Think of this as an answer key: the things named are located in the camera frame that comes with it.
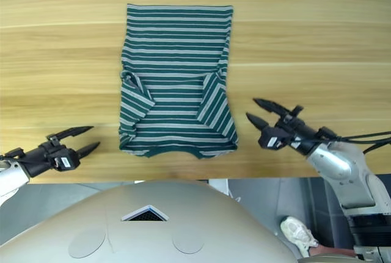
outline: wood grain surface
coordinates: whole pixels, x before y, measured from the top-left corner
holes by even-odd
[[[119,151],[129,2],[234,6],[227,87],[238,151],[210,160]],[[391,0],[1,0],[0,19],[0,151],[33,149],[45,135],[79,125],[96,127],[66,145],[101,141],[77,170],[49,171],[35,183],[314,176],[291,149],[259,148],[245,112],[277,118],[253,97],[299,103],[309,125],[340,135],[391,128]],[[367,158],[375,173],[390,172],[390,159],[390,146]]]

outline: folded shirt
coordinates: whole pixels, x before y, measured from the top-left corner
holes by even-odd
[[[232,6],[128,4],[120,149],[210,158],[238,147],[225,80]]]

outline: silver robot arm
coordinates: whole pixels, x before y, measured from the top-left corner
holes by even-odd
[[[80,159],[95,150],[99,142],[75,151],[62,145],[60,140],[68,136],[78,136],[91,128],[93,127],[69,128],[47,136],[46,142],[29,152],[16,148],[0,155],[0,206],[16,194],[20,187],[26,185],[31,177],[49,169],[58,171],[76,169],[80,164]]]
[[[255,102],[280,116],[270,127],[263,119],[247,114],[261,130],[261,147],[279,150],[290,146],[305,156],[333,188],[348,219],[357,256],[370,262],[391,263],[391,199],[384,184],[369,170],[363,152],[326,127],[312,130],[297,117],[303,109],[300,106],[290,111],[272,101]],[[391,138],[383,140],[383,144],[391,143]]]

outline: sneaker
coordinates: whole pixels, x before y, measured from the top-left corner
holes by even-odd
[[[309,250],[311,246],[317,247],[319,245],[311,231],[295,217],[286,217],[281,222],[280,228],[285,237],[297,246],[303,257],[310,256]]]

